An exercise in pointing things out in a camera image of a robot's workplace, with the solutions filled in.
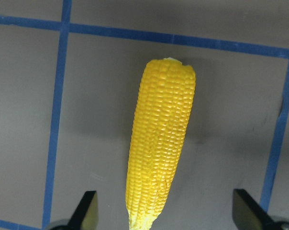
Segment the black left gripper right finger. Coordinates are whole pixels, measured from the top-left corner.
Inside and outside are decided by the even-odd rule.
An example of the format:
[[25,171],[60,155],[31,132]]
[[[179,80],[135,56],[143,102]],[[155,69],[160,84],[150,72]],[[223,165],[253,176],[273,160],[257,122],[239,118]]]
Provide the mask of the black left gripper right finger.
[[273,220],[244,189],[233,190],[232,218],[239,230],[289,230],[289,221]]

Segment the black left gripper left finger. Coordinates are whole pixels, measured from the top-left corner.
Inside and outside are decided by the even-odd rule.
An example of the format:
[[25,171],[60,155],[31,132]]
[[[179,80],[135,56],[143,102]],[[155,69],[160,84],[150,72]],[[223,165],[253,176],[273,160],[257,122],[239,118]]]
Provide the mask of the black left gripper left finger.
[[45,230],[95,230],[98,225],[98,196],[96,191],[86,191],[70,219],[55,221]]

